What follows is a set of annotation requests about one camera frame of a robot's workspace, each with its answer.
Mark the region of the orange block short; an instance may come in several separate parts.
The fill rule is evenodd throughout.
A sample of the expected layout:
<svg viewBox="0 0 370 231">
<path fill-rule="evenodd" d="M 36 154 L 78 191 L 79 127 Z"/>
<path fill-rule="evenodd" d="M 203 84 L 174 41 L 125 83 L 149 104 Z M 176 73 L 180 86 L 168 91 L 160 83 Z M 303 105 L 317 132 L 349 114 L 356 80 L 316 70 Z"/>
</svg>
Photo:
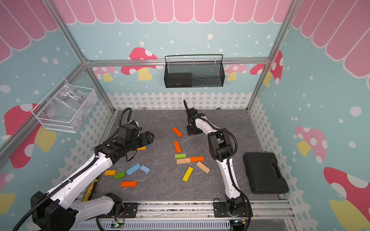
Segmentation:
<svg viewBox="0 0 370 231">
<path fill-rule="evenodd" d="M 190 161 L 191 162 L 202 162 L 202 161 L 205 161 L 205 158 L 204 157 L 191 157 Z"/>
</svg>

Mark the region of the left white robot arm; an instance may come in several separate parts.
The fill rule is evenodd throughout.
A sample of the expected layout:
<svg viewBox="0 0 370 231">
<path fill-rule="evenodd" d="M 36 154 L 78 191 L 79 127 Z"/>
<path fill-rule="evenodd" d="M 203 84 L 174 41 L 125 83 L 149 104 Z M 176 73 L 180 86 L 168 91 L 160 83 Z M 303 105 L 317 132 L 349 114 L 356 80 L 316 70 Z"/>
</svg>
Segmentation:
<svg viewBox="0 0 370 231">
<path fill-rule="evenodd" d="M 126 123 L 120 121 L 113 135 L 94 147 L 92 157 L 85 164 L 48 192 L 37 192 L 32 196 L 30 211 L 13 230 L 19 230 L 28 218 L 32 218 L 33 223 L 42 231 L 68 231 L 82 221 L 98 218 L 100 215 L 117 218 L 125 212 L 122 199 L 113 193 L 86 202 L 75 202 L 82 190 L 101 173 L 121 158 L 129 162 L 129 152 L 136 153 L 139 148 L 152 144 L 154 134 L 143 132 L 138 122 L 131 119 L 130 107 L 124 109 L 120 117 L 125 114 L 128 115 Z"/>
</svg>

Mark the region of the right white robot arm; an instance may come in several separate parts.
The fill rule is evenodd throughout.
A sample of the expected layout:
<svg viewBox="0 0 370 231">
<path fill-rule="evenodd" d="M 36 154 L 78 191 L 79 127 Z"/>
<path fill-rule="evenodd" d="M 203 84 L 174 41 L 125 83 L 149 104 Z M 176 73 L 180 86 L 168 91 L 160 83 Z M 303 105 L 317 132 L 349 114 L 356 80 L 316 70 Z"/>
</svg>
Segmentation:
<svg viewBox="0 0 370 231">
<path fill-rule="evenodd" d="M 236 137 L 226 128 L 219 128 L 211 123 L 203 113 L 198 113 L 194 108 L 188 108 L 183 100 L 188 117 L 188 135 L 204 133 L 208 138 L 209 152 L 217 162 L 225 187 L 226 210 L 232 217 L 237 217 L 242 212 L 246 219 L 235 221 L 238 231 L 246 231 L 251 223 L 252 209 L 247 195 L 239 188 L 236 180 L 232 157 L 238 150 Z"/>
</svg>

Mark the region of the yellow-orange block upper left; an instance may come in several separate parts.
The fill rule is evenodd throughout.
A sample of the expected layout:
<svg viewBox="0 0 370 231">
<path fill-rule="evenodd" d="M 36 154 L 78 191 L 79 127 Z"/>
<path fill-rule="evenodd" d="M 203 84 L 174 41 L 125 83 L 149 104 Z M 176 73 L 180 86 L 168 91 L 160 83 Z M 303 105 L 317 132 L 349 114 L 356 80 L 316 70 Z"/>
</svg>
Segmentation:
<svg viewBox="0 0 370 231">
<path fill-rule="evenodd" d="M 138 148 L 137 150 L 138 151 L 143 151 L 143 150 L 146 150 L 146 149 L 147 149 L 147 146 L 144 146 L 144 147 Z"/>
</svg>

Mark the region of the green block centre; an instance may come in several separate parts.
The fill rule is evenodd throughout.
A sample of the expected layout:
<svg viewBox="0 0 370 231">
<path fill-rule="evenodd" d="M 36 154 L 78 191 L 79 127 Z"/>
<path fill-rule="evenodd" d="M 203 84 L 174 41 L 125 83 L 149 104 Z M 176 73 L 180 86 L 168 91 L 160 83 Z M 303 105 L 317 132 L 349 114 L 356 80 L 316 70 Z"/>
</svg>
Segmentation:
<svg viewBox="0 0 370 231">
<path fill-rule="evenodd" d="M 187 157 L 187 155 L 186 154 L 176 154 L 175 155 L 175 159 L 184 159 L 184 158 L 186 158 Z"/>
</svg>

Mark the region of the light blue short block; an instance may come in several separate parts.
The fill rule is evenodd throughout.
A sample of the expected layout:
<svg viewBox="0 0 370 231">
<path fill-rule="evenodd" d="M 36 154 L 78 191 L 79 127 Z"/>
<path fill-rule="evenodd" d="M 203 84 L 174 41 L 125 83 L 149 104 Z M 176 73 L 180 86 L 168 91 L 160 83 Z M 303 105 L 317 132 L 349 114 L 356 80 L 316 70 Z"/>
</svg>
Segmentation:
<svg viewBox="0 0 370 231">
<path fill-rule="evenodd" d="M 142 165 L 140 167 L 140 170 L 142 170 L 146 174 L 150 173 L 150 171 L 151 171 L 151 169 L 149 167 L 145 166 L 145 165 Z"/>
</svg>

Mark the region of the natural wood block left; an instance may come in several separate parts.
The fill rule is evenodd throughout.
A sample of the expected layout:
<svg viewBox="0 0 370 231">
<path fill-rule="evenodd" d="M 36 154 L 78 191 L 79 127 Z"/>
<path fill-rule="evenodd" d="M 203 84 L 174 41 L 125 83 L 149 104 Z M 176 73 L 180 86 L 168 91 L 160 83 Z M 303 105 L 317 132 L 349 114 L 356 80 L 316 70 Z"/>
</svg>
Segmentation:
<svg viewBox="0 0 370 231">
<path fill-rule="evenodd" d="M 190 158 L 182 158 L 182 159 L 177 159 L 176 160 L 176 163 L 177 164 L 188 164 L 191 162 L 191 159 Z"/>
</svg>

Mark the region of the natural wood block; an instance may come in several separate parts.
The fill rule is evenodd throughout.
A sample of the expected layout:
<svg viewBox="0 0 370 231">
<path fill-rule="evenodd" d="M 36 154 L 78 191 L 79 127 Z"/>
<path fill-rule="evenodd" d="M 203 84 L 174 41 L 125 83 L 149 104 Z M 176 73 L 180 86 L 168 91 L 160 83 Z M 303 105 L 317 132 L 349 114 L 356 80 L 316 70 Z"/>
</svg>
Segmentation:
<svg viewBox="0 0 370 231">
<path fill-rule="evenodd" d="M 191 159 L 190 158 L 182 158 L 182 159 L 177 159 L 176 160 L 176 163 L 177 164 L 188 164 L 191 162 Z"/>
<path fill-rule="evenodd" d="M 198 162 L 197 166 L 207 174 L 210 172 L 210 169 L 201 162 Z"/>
</svg>

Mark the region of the light blue long block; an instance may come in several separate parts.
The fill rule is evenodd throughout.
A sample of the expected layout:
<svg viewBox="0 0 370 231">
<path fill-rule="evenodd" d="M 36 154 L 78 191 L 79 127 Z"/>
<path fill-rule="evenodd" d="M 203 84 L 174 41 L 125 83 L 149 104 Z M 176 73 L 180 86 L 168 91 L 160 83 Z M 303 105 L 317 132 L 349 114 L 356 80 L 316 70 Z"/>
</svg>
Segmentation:
<svg viewBox="0 0 370 231">
<path fill-rule="evenodd" d="M 138 164 L 134 165 L 133 167 L 131 167 L 130 169 L 128 169 L 128 170 L 126 171 L 126 174 L 127 174 L 127 175 L 131 175 L 131 174 L 133 174 L 134 172 L 136 172 L 137 170 L 139 170 L 140 168 L 141 168 L 141 165 L 138 163 Z"/>
</svg>

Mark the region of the natural wood block right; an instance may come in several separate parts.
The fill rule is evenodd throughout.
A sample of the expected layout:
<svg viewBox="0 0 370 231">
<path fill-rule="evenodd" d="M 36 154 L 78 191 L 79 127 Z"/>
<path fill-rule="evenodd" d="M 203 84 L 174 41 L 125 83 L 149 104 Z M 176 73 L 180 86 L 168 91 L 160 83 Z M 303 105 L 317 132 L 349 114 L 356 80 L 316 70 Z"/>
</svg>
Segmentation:
<svg viewBox="0 0 370 231">
<path fill-rule="evenodd" d="M 201 162 L 198 162 L 197 166 L 207 174 L 210 172 L 210 169 Z"/>
</svg>

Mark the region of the green block lower left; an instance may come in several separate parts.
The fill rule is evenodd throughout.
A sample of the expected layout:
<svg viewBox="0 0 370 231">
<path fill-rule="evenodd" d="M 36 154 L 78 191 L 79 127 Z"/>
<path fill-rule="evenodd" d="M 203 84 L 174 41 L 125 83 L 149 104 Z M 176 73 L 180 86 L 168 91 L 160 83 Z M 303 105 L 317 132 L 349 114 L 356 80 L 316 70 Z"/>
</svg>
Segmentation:
<svg viewBox="0 0 370 231">
<path fill-rule="evenodd" d="M 114 180 L 119 180 L 119 179 L 122 179 L 126 176 L 126 173 L 125 172 L 120 172 L 120 173 L 117 173 L 114 175 Z"/>
</svg>

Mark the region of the orange block front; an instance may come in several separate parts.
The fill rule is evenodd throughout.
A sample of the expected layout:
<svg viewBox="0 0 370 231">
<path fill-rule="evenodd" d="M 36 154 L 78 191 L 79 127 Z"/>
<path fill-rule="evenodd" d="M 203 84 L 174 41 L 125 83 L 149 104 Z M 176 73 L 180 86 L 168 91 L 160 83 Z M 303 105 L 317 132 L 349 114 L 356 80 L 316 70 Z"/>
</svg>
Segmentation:
<svg viewBox="0 0 370 231">
<path fill-rule="evenodd" d="M 135 181 L 131 181 L 131 182 L 121 182 L 120 187 L 121 187 L 121 188 L 137 187 L 137 182 L 135 182 Z"/>
</svg>

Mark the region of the black box in basket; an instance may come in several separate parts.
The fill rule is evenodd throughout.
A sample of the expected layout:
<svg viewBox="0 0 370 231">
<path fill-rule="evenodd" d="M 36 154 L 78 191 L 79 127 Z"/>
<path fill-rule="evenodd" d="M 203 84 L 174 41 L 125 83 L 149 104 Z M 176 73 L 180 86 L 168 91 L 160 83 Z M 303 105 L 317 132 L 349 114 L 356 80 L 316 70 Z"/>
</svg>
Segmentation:
<svg viewBox="0 0 370 231">
<path fill-rule="evenodd" d="M 164 82 L 166 88 L 191 88 L 191 73 L 169 73 L 165 74 Z"/>
</svg>

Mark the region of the yellow handled tool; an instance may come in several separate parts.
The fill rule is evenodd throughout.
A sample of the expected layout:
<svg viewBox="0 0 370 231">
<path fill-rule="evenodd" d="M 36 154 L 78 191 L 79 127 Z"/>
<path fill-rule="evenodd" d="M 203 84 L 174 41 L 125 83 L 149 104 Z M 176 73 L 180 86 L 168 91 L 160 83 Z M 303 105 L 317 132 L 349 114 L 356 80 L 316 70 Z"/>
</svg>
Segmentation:
<svg viewBox="0 0 370 231">
<path fill-rule="evenodd" d="M 97 179 L 95 179 L 95 180 L 91 183 L 91 185 L 90 185 L 90 187 L 88 188 L 87 193 L 86 193 L 86 195 L 85 195 L 84 202 L 87 202 L 87 201 L 91 200 L 91 198 L 92 198 L 92 196 L 93 196 L 93 194 L 94 194 L 94 192 L 95 192 L 95 189 L 96 189 L 97 184 L 98 184 L 98 180 L 97 180 Z"/>
</svg>

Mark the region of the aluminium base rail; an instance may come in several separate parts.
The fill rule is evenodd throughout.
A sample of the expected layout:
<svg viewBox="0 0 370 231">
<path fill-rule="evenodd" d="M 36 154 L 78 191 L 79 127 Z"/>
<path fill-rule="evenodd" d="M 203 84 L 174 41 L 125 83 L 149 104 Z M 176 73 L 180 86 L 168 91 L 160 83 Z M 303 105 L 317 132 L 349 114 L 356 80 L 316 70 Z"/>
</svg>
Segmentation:
<svg viewBox="0 0 370 231">
<path fill-rule="evenodd" d="M 230 231 L 232 217 L 216 217 L 220 210 L 210 201 L 139 201 L 118 218 L 99 219 L 105 231 Z M 250 231 L 298 231 L 297 220 L 286 200 L 252 200 Z"/>
</svg>

